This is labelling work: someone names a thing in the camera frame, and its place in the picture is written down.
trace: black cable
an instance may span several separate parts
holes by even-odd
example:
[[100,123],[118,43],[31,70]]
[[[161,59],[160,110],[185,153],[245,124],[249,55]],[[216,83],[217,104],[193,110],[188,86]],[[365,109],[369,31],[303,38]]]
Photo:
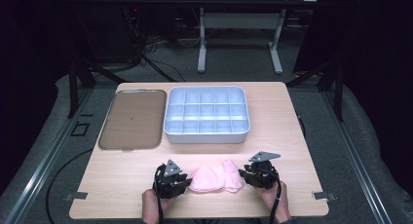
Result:
[[142,59],[146,61],[154,70],[156,70],[159,74],[165,77],[167,80],[171,82],[176,82],[176,80],[172,79],[168,74],[166,74],[161,68],[159,68],[156,64],[154,64],[148,57],[142,56]]
[[182,79],[182,81],[185,82],[185,79],[182,77],[182,75],[181,75],[181,73],[179,72],[178,68],[176,68],[176,67],[174,67],[174,66],[172,66],[172,65],[170,65],[170,64],[167,64],[167,63],[164,63],[164,62],[161,62],[161,61],[157,61],[157,60],[154,60],[154,59],[151,59],[151,61],[156,62],[156,63],[161,63],[161,64],[163,64],[163,65],[167,65],[167,66],[172,67],[172,68],[176,71],[176,73],[178,73],[178,75],[179,75],[179,77]]
[[271,174],[273,177],[275,177],[275,178],[276,178],[276,181],[277,181],[277,184],[278,184],[276,199],[274,200],[273,207],[271,208],[270,220],[269,220],[269,222],[268,222],[269,224],[273,224],[273,223],[274,223],[274,218],[275,218],[275,216],[276,216],[276,210],[277,210],[277,207],[279,206],[280,197],[281,197],[281,195],[282,195],[282,185],[281,185],[280,177],[278,176],[278,173],[277,173],[277,175],[274,175],[273,173],[271,173],[271,172],[269,172],[269,171],[267,171],[267,170],[265,170],[265,169],[261,169],[261,171],[264,171],[264,172],[266,172],[266,173],[269,173],[269,174]]
[[52,178],[51,184],[49,185],[48,191],[46,192],[46,212],[47,212],[47,214],[48,214],[49,221],[50,221],[52,224],[54,224],[55,222],[54,222],[54,220],[53,220],[53,218],[52,218],[52,216],[51,216],[51,212],[50,212],[49,196],[50,196],[50,193],[51,193],[51,190],[52,190],[52,186],[53,186],[53,184],[55,183],[55,180],[56,180],[57,176],[61,173],[61,171],[62,171],[64,168],[67,167],[67,165],[69,165],[70,163],[72,163],[73,161],[75,161],[76,159],[78,159],[79,157],[81,157],[81,156],[83,156],[83,155],[85,155],[85,154],[87,154],[87,153],[90,153],[90,152],[92,152],[92,151],[93,151],[93,149],[88,149],[88,150],[86,150],[86,151],[84,151],[84,152],[76,155],[75,157],[73,157],[73,158],[70,159],[69,161],[67,161],[67,162],[57,171],[57,173],[55,174],[55,176]]
[[158,213],[159,213],[159,223],[163,224],[164,223],[164,211],[162,210],[162,205],[161,205],[161,198],[160,198],[160,194],[161,192],[158,192],[158,180],[156,177],[156,174],[158,173],[158,171],[155,172],[155,179],[154,179],[154,184],[155,184],[155,193],[156,193],[156,199],[158,202]]
[[301,119],[300,115],[297,112],[295,112],[295,114],[297,115],[297,119],[298,119],[298,123],[300,124],[301,131],[303,132],[304,137],[306,137],[306,128],[304,127],[303,120]]

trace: metal stand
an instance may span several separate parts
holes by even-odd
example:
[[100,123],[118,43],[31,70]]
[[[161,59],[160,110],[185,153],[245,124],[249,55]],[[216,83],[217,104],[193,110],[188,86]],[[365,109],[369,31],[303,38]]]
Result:
[[275,29],[273,42],[268,44],[271,59],[273,60],[276,74],[282,74],[282,64],[277,52],[277,44],[280,41],[282,26],[285,19],[285,10],[279,14],[225,14],[208,13],[204,8],[200,10],[200,56],[198,58],[198,72],[206,71],[207,41],[206,28],[260,28]]

